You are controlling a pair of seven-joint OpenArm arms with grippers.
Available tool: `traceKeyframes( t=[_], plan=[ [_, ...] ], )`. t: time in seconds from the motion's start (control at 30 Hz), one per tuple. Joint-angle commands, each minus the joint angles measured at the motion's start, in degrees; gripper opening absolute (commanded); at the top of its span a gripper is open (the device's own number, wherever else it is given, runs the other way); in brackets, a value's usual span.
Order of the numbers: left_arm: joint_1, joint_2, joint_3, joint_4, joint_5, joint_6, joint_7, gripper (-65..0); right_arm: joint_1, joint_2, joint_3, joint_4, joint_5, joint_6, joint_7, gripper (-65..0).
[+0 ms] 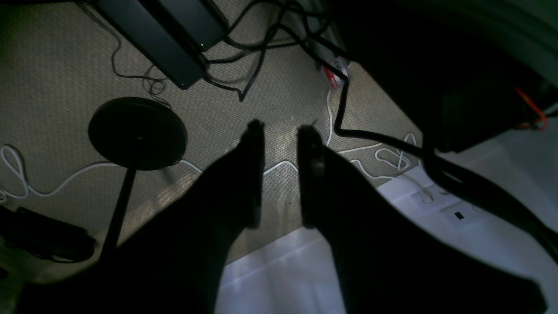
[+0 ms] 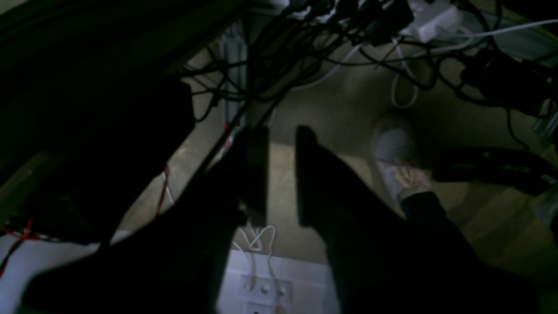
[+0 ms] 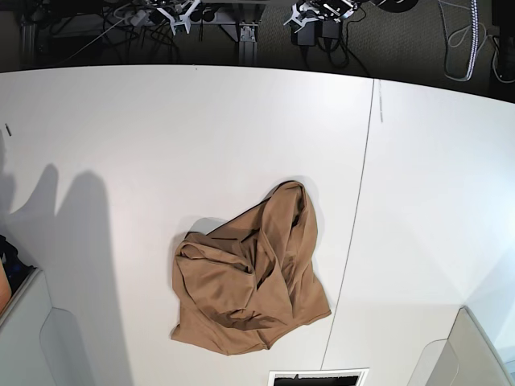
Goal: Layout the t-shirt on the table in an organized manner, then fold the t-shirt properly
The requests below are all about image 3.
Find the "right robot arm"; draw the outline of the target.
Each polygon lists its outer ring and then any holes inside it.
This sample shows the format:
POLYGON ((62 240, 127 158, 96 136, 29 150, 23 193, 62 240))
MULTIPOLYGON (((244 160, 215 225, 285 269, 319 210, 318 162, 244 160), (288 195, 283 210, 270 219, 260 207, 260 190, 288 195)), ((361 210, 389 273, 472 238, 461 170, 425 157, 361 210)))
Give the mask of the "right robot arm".
POLYGON ((155 25, 167 23, 173 35, 178 31, 189 33, 192 26, 191 16, 200 4, 200 0, 150 1, 149 6, 153 11, 149 19, 155 25))

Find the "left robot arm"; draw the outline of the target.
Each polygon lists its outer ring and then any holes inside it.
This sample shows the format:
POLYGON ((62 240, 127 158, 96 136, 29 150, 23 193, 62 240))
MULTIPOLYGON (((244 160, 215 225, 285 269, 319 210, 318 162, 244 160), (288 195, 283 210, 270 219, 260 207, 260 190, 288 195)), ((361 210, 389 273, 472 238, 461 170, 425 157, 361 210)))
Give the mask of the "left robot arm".
POLYGON ((290 17, 283 23, 294 33, 308 23, 333 21, 341 23, 361 7, 362 1, 311 0, 297 1, 291 7, 290 17))

